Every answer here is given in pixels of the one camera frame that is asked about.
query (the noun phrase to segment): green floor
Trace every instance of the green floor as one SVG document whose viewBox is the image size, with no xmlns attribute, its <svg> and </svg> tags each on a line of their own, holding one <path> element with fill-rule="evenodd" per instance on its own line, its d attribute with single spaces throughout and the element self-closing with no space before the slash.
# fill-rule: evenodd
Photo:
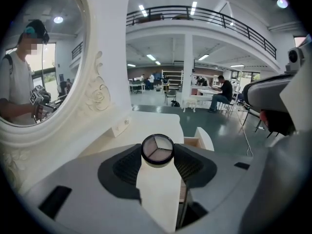
<svg viewBox="0 0 312 234">
<path fill-rule="evenodd" d="M 228 113 L 225 115 L 225 112 L 211 114 L 207 112 L 207 109 L 197 108 L 194 113 L 192 109 L 187 108 L 184 113 L 178 107 L 148 105 L 133 105 L 133 110 L 179 115 L 184 136 L 193 137 L 196 128 L 201 127 L 209 134 L 216 152 L 246 155 L 248 144 L 239 123 L 239 118 L 242 123 L 244 122 L 246 112 L 232 112 L 230 115 Z M 268 146 L 275 139 L 276 135 L 276 133 L 273 133 L 267 138 L 269 134 L 267 128 L 265 130 L 258 129 L 255 133 L 258 122 L 259 118 L 249 115 L 244 125 L 244 130 L 254 155 L 265 146 Z"/>
</svg>

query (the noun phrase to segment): ornate white mirror frame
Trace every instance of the ornate white mirror frame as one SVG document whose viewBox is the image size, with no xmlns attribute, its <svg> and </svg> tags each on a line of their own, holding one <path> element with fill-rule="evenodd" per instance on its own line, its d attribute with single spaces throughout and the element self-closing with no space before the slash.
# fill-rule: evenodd
<svg viewBox="0 0 312 234">
<path fill-rule="evenodd" d="M 86 33 L 83 58 L 71 93 L 56 113 L 40 124 L 16 127 L 0 121 L 1 159 L 9 181 L 20 193 L 76 158 L 110 128 L 117 129 L 113 135 L 118 135 L 129 124 L 130 103 L 128 107 L 126 102 L 122 110 L 111 103 L 108 88 L 99 74 L 102 52 L 98 50 L 96 10 L 90 8 L 99 2 L 76 2 Z M 123 122 L 122 130 L 116 127 L 120 122 Z"/>
</svg>

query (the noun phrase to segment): black t-shirt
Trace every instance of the black t-shirt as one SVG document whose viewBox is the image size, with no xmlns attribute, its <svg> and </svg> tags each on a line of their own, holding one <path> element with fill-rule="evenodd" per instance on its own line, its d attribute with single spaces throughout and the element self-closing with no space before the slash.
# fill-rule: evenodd
<svg viewBox="0 0 312 234">
<path fill-rule="evenodd" d="M 226 99 L 228 99 L 229 101 L 232 100 L 232 92 L 233 92 L 233 87 L 231 85 L 231 83 L 226 80 L 222 87 L 221 87 L 221 90 L 222 90 L 222 95 L 226 97 Z"/>
</svg>

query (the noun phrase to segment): shoe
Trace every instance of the shoe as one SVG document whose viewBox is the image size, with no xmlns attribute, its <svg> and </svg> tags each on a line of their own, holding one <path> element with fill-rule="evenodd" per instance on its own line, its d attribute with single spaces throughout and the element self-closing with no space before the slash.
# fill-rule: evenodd
<svg viewBox="0 0 312 234">
<path fill-rule="evenodd" d="M 212 109 L 209 108 L 209 109 L 208 109 L 208 112 L 209 112 L 209 113 L 216 113 L 216 110 L 212 110 Z"/>
</svg>

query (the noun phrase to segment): man wearing cap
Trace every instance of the man wearing cap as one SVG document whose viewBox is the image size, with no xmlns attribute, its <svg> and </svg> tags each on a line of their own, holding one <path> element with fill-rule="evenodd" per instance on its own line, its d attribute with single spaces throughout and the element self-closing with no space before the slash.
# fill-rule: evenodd
<svg viewBox="0 0 312 234">
<path fill-rule="evenodd" d="M 20 35 L 17 50 L 6 55 L 0 63 L 0 116 L 11 123 L 36 123 L 33 115 L 38 110 L 29 101 L 34 84 L 25 58 L 37 49 L 37 44 L 47 44 L 48 41 L 43 23 L 36 19 Z"/>
</svg>

